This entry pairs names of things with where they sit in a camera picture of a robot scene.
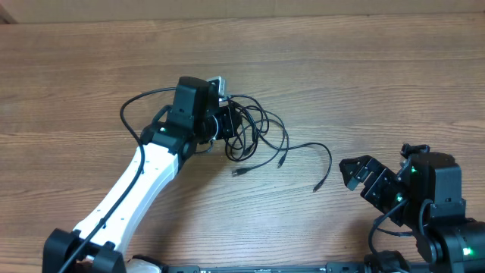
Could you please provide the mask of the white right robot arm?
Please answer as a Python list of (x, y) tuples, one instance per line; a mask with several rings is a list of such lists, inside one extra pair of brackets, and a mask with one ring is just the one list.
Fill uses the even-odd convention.
[(365, 266), (372, 272), (411, 272), (397, 251), (377, 251), (374, 234), (385, 220), (408, 227), (418, 253), (431, 272), (482, 272), (484, 223), (466, 215), (462, 170), (455, 158), (433, 152), (428, 145), (402, 146), (403, 160), (392, 172), (376, 158), (363, 155), (343, 159), (339, 169), (345, 186), (363, 184), (361, 197), (381, 212), (368, 234), (371, 254)]

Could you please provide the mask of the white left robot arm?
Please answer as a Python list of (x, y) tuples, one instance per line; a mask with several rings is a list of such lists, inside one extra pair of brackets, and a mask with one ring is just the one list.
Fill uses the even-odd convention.
[(54, 230), (42, 254), (42, 272), (166, 272), (146, 256), (126, 260), (127, 247), (157, 195), (177, 176), (199, 144), (234, 137), (242, 118), (226, 99), (223, 77), (181, 77), (174, 101), (142, 133), (127, 169), (105, 198), (72, 231)]

